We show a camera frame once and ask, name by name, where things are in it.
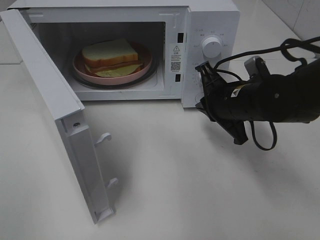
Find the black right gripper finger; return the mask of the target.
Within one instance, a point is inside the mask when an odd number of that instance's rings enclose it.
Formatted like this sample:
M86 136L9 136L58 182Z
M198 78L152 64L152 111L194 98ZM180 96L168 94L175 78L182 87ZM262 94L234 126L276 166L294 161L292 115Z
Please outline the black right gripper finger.
M244 121L218 119L216 122L233 137L234 144L243 145L248 140Z
M203 83L210 83L218 77L217 72L213 69L208 61L196 66L195 70L200 73L201 81Z

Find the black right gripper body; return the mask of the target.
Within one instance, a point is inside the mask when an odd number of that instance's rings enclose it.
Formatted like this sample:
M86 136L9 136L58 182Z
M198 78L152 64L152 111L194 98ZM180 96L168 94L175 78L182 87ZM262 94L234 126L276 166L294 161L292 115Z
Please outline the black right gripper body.
M196 103L196 109L219 125L239 125L240 119L232 115L229 101L240 81L227 82L216 72L201 72L200 77L203 97Z

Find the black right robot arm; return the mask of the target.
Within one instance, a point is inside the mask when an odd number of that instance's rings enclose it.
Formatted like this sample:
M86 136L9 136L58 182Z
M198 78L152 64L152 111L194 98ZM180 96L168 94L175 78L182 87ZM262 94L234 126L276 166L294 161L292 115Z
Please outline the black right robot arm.
M270 124L277 143L275 123L309 123L320 116L320 61L299 66L289 75L271 74L261 57L245 61L247 81L226 82L208 62L200 73L204 96L196 108L216 122L236 145L247 140L244 122Z

